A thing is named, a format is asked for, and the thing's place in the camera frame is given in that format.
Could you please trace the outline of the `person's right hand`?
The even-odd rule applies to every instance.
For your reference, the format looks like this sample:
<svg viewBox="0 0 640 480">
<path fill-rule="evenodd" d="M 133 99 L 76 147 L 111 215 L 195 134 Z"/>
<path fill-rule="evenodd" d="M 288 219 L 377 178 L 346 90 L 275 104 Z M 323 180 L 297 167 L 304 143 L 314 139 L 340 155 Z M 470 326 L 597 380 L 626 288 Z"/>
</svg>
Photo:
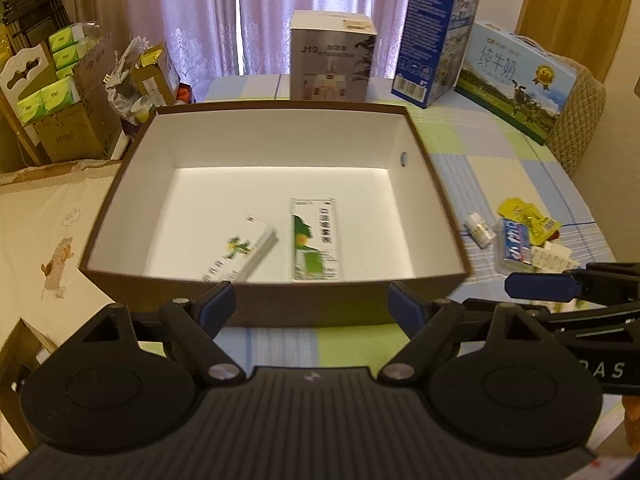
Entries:
<svg viewBox="0 0 640 480">
<path fill-rule="evenodd" d="M 625 434 L 628 446 L 637 454 L 640 453 L 640 398 L 623 396 L 625 410 Z"/>
</svg>

